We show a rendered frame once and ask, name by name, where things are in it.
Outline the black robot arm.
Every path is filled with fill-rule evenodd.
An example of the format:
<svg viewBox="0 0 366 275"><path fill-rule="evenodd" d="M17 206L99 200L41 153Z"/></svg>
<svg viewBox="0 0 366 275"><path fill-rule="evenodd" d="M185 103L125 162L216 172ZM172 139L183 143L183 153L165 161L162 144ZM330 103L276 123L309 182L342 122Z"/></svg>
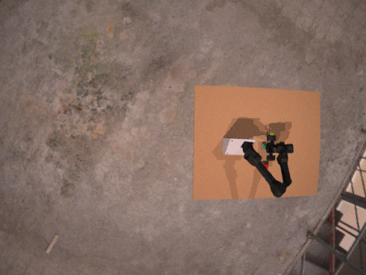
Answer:
<svg viewBox="0 0 366 275"><path fill-rule="evenodd" d="M281 197L286 191L287 187L292 183L290 178L290 172L288 170L288 155L294 152L294 147L291 143L284 144L284 142L275 143L273 146L273 151L278 153L277 157L278 165L281 167L281 173L283 176L283 183L275 180L271 173L266 169L265 165L262 163L262 156L253 148L252 142L244 142L240 148L242 148L244 154L244 159L256 167L267 183L270 185L270 190L275 197Z"/></svg>

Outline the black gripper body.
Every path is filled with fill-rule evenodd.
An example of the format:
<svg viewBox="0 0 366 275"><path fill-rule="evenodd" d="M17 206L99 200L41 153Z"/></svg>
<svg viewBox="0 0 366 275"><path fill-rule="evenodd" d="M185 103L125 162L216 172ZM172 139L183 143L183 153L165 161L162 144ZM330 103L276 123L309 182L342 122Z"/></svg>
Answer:
<svg viewBox="0 0 366 275"><path fill-rule="evenodd" d="M267 141L270 141L270 143L268 143L270 155L266 156L266 160L267 161L275 160L275 155L273 155L273 153L274 153L273 146L274 146L274 141L275 141L275 135L267 135Z"/></svg>

